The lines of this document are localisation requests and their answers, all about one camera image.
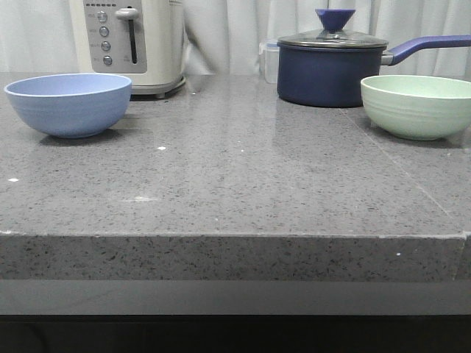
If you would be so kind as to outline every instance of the plastic container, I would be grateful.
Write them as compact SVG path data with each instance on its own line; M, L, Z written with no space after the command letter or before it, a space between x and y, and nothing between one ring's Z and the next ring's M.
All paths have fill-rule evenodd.
M261 55L261 68L268 83L277 83L278 81L278 57L280 56L280 47L276 39L267 39L260 43L259 54Z

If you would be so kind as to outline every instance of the curtain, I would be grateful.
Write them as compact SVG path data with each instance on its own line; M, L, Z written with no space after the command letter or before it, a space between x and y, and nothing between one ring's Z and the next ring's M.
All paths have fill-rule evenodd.
M77 71L67 0L0 6L0 71ZM316 8L355 8L346 28L386 39L389 48L423 35L471 33L468 0L184 0L184 6L188 74L257 74L258 44L320 28ZM427 49L381 73L471 79L470 52Z

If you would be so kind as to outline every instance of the blue lid knob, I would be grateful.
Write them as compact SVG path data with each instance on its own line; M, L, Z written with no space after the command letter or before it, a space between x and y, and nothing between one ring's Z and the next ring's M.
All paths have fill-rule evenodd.
M350 9L316 9L319 19L329 32L337 32L344 28L345 24L350 20L355 10Z

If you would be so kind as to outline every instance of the glass lid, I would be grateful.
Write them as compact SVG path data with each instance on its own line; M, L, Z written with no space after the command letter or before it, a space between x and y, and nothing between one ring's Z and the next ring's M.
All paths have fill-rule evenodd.
M355 10L316 10L324 29L281 37L278 43L289 46L314 48L380 48L388 45L387 40L366 33L343 30Z

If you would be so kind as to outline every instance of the saucepan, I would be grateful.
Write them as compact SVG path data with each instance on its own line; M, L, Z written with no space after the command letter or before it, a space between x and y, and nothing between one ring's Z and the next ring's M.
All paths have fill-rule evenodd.
M355 10L316 10L324 29L278 39L277 92L286 101L315 107L359 107L360 81L421 49L471 46L471 35L420 37L386 51L388 42L343 30Z

